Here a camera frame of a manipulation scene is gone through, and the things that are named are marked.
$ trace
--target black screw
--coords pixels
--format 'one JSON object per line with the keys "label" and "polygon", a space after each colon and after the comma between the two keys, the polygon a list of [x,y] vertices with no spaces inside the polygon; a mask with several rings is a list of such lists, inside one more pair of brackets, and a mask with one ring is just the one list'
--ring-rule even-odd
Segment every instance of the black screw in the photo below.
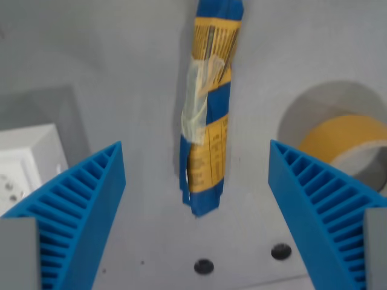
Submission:
{"label": "black screw", "polygon": [[291,255],[291,248],[286,243],[278,243],[272,248],[272,257],[278,261],[283,261]]}
{"label": "black screw", "polygon": [[213,272],[213,263],[209,259],[200,259],[195,263],[195,272],[199,275],[208,275]]}

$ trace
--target yellow and blue packaging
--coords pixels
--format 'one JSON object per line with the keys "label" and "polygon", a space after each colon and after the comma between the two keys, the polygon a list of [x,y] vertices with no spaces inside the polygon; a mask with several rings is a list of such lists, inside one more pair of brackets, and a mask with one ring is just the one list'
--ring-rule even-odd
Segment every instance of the yellow and blue packaging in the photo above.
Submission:
{"label": "yellow and blue packaging", "polygon": [[193,143],[185,134],[180,139],[180,189],[183,203],[189,205],[196,216],[218,208],[223,192],[231,64],[243,11],[241,0],[201,0],[198,4],[193,61],[205,62],[217,56],[223,65],[210,80],[201,142]]}

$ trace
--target white box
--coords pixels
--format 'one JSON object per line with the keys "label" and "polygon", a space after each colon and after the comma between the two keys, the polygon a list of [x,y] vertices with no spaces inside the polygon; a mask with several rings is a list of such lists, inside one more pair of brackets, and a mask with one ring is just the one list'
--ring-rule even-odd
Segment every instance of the white box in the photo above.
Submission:
{"label": "white box", "polygon": [[0,131],[0,215],[66,169],[54,124]]}

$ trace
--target gray panel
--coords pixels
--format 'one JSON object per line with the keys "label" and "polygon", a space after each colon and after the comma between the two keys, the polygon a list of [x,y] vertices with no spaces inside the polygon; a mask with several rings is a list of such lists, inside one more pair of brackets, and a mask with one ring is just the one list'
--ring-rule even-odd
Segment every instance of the gray panel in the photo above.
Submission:
{"label": "gray panel", "polygon": [[367,290],[387,289],[387,208],[369,208],[364,217]]}
{"label": "gray panel", "polygon": [[32,217],[0,219],[0,283],[6,290],[39,290],[39,235]]}

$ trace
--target yellow tape roll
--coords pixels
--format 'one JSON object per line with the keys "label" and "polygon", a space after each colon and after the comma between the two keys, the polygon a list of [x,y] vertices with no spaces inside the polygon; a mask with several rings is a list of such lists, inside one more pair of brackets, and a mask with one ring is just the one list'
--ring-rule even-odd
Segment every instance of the yellow tape roll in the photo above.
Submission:
{"label": "yellow tape roll", "polygon": [[364,149],[387,146],[387,126],[371,117],[348,115],[314,128],[299,150],[335,165]]}
{"label": "yellow tape roll", "polygon": [[386,157],[379,155],[383,147],[387,147],[387,125],[371,117],[347,115],[314,128],[299,150],[387,195]]}

